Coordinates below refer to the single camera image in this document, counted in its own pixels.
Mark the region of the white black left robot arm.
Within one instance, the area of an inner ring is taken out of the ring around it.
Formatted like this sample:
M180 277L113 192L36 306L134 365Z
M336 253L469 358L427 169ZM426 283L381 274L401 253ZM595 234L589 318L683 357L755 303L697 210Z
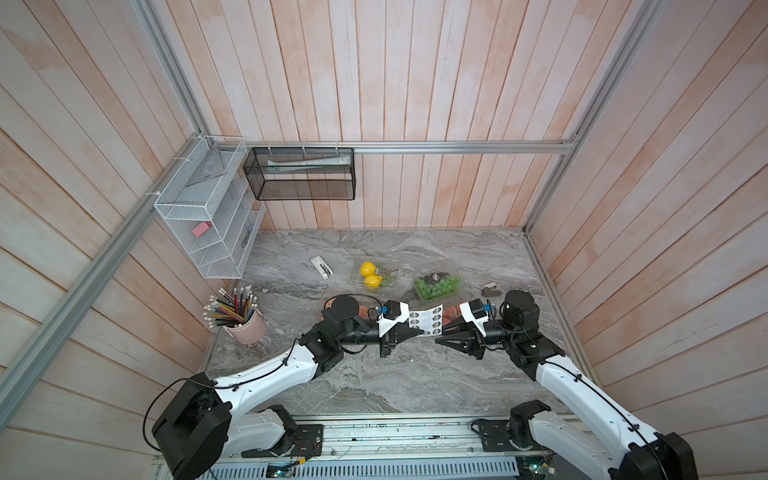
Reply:
M323 305L321 319L275 358L239 373L209 378L205 373L176 380L178 391L152 427L147 445L161 453L175 479L196 479L247 437L256 450L293 445L290 415L276 407L260 421L244 415L276 395L333 369L345 356L376 345L387 357L401 342L422 335L407 304L378 302L360 312L356 294L338 294Z

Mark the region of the clear box of grapes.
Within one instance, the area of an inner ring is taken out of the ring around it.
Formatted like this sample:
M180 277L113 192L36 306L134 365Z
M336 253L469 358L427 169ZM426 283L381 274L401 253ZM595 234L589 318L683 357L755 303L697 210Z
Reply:
M462 278L448 272L435 272L413 279L413 288L422 302L430 302L454 295Z

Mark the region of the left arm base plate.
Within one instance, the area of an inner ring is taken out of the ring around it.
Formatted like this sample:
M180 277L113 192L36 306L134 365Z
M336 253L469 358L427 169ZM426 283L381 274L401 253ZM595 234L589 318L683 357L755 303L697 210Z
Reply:
M300 424L289 429L270 449L246 450L241 453L241 456L243 458L311 459L322 454L323 438L322 424Z

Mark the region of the clear box of red apples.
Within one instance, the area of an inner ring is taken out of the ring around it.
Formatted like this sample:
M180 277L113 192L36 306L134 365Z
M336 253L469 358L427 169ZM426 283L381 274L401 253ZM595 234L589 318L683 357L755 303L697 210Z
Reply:
M461 316L460 309L457 306L447 307L443 310L442 325L446 329Z

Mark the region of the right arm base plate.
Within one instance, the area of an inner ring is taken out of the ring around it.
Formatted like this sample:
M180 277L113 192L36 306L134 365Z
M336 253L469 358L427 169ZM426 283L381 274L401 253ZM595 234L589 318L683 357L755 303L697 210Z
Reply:
M532 451L554 453L548 447L537 443L527 423L516 418L476 419L470 423L470 429L479 436L483 451L486 453Z

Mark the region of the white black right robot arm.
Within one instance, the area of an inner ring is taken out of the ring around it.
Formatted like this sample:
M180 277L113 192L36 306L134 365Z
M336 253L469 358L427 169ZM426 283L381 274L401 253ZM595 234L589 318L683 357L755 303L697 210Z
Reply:
M541 401L524 402L511 409L507 424L514 447L545 447L591 479L697 478L693 450L680 435L662 434L632 415L540 332L531 294L511 290L497 310L475 299L459 311L436 343L476 359L499 347L589 428L579 431Z

